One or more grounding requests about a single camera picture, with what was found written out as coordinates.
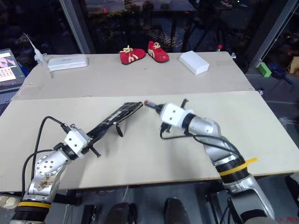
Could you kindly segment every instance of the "yellow band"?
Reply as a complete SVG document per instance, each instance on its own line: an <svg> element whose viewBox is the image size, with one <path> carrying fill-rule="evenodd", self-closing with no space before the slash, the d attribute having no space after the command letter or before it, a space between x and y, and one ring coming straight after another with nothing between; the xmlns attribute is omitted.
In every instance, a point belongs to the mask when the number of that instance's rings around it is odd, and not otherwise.
<svg viewBox="0 0 299 224"><path fill-rule="evenodd" d="M235 168L232 168L232 169L229 169L229 170L226 170L226 171L223 171L223 172L220 172L219 175L220 176L225 176L225 175L229 175L229 174L233 174L235 172L238 172L244 168L246 168L248 166L248 164L252 163L252 162L255 162L257 161L257 158L252 158L250 160L246 160L244 164L238 166L238 167L235 167Z"/></svg>
<svg viewBox="0 0 299 224"><path fill-rule="evenodd" d="M42 207L42 208L51 208L50 204L46 204L46 203L40 203L40 202L20 202L19 205L20 206L33 206L33 207Z"/></svg>

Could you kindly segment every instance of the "laptop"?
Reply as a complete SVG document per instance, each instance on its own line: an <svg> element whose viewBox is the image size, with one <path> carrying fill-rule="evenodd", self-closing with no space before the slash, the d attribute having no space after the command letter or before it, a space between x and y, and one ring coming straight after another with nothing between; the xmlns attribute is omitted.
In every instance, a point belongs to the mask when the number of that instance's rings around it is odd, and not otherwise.
<svg viewBox="0 0 299 224"><path fill-rule="evenodd" d="M0 115L25 80L17 60L10 49L0 50Z"/></svg>

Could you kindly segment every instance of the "black cable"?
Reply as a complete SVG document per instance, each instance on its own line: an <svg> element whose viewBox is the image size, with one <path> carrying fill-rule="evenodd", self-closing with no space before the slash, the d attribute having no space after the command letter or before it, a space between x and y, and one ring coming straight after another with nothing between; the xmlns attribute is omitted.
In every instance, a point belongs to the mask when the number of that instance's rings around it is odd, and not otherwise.
<svg viewBox="0 0 299 224"><path fill-rule="evenodd" d="M62 123L61 121L51 117L51 116L47 116L45 117L43 120L42 120L42 123L39 127L39 131L38 131L38 135L37 135L37 139L36 139L36 146L35 146L35 149L34 149L34 152L36 153L37 152L37 149L38 149L38 145L39 145L39 140L41 138L41 134L42 134L42 130L43 130L43 125L45 124L46 120L47 119L51 119L53 121L55 121L56 123L60 124L61 127L63 127L64 123ZM34 155L33 157L33 160L32 160L32 168L31 168L31 179L33 179L34 177L34 170L35 170L35 164L36 164L36 154Z"/></svg>
<svg viewBox="0 0 299 224"><path fill-rule="evenodd" d="M226 214L227 211L228 211L228 205L227 205L226 209L224 210L224 213L223 213L222 216L221 216L221 219L220 219L219 224L221 224L221 223L223 222L224 217L225 217L225 214Z"/></svg>
<svg viewBox="0 0 299 224"><path fill-rule="evenodd" d="M22 170L22 197L25 194L25 171L26 171L26 166L28 164L28 161L30 160L30 158L32 156L34 156L38 153L51 152L51 151L52 151L52 149L46 149L46 150L41 150L41 151L38 151L38 152L34 152L30 156L28 156L27 159L25 160L24 165L23 165L23 170Z"/></svg>
<svg viewBox="0 0 299 224"><path fill-rule="evenodd" d="M230 141L228 141L228 140L226 140L224 138L221 138L221 137L215 137L215 136L210 136L210 135L201 135L201 134L189 134L189 135L179 135L179 136L172 136L172 137L166 137L165 138L165 137L163 137L163 133L160 132L160 138L164 139L164 140L177 139L177 138L186 138L186 137L193 137L197 142L199 142L201 144L204 144L204 145L207 145L207 146L212 146L212 147L215 147L215 148L219 148L219 149L225 150L225 151L230 152L230 153L234 153L234 154L238 155L241 159L243 159L243 157L240 154L240 152L237 149L237 147L234 146ZM231 150L231 149L228 149L228 148L225 148L225 147L221 147L221 146L218 146L218 145L214 145L214 144L210 144L210 143L206 143L206 142L200 141L196 137L210 138L210 139L216 139L216 140L223 141L223 142L227 143L228 145L230 145L234 150Z"/></svg>
<svg viewBox="0 0 299 224"><path fill-rule="evenodd" d="M228 212L228 224L230 224L230 214L231 214L231 212L229 210L229 212Z"/></svg>

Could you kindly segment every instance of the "red shoe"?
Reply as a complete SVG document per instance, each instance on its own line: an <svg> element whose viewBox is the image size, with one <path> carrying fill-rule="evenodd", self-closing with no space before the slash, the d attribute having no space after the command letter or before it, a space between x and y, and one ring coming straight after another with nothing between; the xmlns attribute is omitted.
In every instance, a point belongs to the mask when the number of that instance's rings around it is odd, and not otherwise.
<svg viewBox="0 0 299 224"><path fill-rule="evenodd" d="M130 48L129 45L127 48L124 48L120 51L121 63L124 65L131 64L135 61L138 61L145 56L145 51L142 49Z"/></svg>
<svg viewBox="0 0 299 224"><path fill-rule="evenodd" d="M148 45L148 54L156 62L164 63L169 60L169 55L161 48L160 44L157 42L150 41Z"/></svg>

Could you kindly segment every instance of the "laptop screen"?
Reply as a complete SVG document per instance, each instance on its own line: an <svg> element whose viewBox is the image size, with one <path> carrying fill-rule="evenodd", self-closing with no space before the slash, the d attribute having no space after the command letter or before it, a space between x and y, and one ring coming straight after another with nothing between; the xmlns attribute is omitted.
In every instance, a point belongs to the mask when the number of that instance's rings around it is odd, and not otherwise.
<svg viewBox="0 0 299 224"><path fill-rule="evenodd" d="M25 76L10 49L0 50L0 92L17 90Z"/></svg>

